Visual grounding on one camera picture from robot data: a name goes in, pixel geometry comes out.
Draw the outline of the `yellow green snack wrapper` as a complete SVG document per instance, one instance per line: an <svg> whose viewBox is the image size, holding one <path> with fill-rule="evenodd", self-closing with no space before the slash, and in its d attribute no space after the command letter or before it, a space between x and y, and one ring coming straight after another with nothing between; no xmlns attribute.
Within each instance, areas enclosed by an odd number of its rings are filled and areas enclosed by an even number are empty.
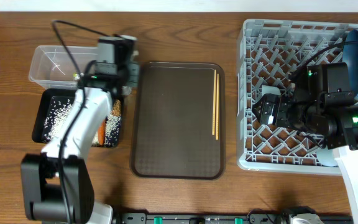
<svg viewBox="0 0 358 224"><path fill-rule="evenodd" d="M74 76L74 80L77 80L77 81L81 80L81 75L80 74L75 73L73 76Z"/></svg>

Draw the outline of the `wooden chopstick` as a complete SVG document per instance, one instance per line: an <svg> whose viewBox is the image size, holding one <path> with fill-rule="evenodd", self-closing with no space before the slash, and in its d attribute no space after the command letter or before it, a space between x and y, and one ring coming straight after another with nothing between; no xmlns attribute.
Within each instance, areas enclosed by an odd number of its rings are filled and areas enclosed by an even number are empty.
<svg viewBox="0 0 358 224"><path fill-rule="evenodd" d="M219 140L219 74L216 78L216 140Z"/></svg>
<svg viewBox="0 0 358 224"><path fill-rule="evenodd" d="M216 70L214 70L214 81L213 81L213 127L212 135L215 135L216 125Z"/></svg>

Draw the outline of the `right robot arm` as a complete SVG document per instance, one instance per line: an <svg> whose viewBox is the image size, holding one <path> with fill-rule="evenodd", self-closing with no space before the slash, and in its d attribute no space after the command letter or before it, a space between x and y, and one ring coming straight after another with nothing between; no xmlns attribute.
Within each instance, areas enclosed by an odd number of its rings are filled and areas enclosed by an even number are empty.
<svg viewBox="0 0 358 224"><path fill-rule="evenodd" d="M266 93L252 107L260 124L289 128L307 138L323 136L322 148L331 150L341 171L358 223L358 105L346 63L303 67L291 76L290 97Z"/></svg>

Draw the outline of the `orange carrot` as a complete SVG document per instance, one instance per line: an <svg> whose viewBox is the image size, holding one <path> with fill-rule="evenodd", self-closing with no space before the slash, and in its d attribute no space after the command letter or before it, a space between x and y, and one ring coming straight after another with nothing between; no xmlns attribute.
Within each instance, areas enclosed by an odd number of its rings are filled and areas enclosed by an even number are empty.
<svg viewBox="0 0 358 224"><path fill-rule="evenodd" d="M106 129L106 122L103 121L98 129L98 143L100 146L104 145L105 129Z"/></svg>

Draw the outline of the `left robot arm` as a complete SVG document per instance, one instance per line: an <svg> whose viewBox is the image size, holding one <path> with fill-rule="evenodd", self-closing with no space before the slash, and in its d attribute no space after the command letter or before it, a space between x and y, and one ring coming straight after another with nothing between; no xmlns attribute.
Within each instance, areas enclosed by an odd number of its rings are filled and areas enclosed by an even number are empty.
<svg viewBox="0 0 358 224"><path fill-rule="evenodd" d="M97 202L86 168L92 140L130 79L137 39L100 37L98 54L80 73L75 99L57 135L21 162L24 211L29 220L112 223L112 206Z"/></svg>

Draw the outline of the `brown food scrap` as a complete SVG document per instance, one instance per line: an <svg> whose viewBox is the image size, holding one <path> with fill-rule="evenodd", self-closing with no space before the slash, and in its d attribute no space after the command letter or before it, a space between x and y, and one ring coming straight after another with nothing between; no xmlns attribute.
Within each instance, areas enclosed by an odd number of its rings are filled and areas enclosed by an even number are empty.
<svg viewBox="0 0 358 224"><path fill-rule="evenodd" d="M122 104L120 100L115 100L113 108L110 112L113 116L121 116Z"/></svg>

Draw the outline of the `light blue rice bowl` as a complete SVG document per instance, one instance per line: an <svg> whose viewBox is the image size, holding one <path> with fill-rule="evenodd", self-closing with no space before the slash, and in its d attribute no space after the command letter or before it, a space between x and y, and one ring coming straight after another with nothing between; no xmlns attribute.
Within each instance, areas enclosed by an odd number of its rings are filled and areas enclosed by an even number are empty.
<svg viewBox="0 0 358 224"><path fill-rule="evenodd" d="M267 85L262 85L262 95L266 95L266 94L273 94L273 95L281 95L280 89L275 87L275 86L267 86Z"/></svg>

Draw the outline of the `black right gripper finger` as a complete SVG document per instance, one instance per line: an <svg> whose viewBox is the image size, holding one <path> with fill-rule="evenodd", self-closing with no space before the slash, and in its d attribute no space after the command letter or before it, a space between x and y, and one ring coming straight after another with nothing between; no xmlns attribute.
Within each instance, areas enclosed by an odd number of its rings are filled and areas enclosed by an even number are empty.
<svg viewBox="0 0 358 224"><path fill-rule="evenodd" d="M254 105L252 106L252 109L253 110L262 109L266 102L267 102L267 97L262 96L256 103L254 103Z"/></svg>
<svg viewBox="0 0 358 224"><path fill-rule="evenodd" d="M261 112L261 110L253 110L252 112L260 124L265 124L265 121L264 121L265 117L264 117L263 113Z"/></svg>

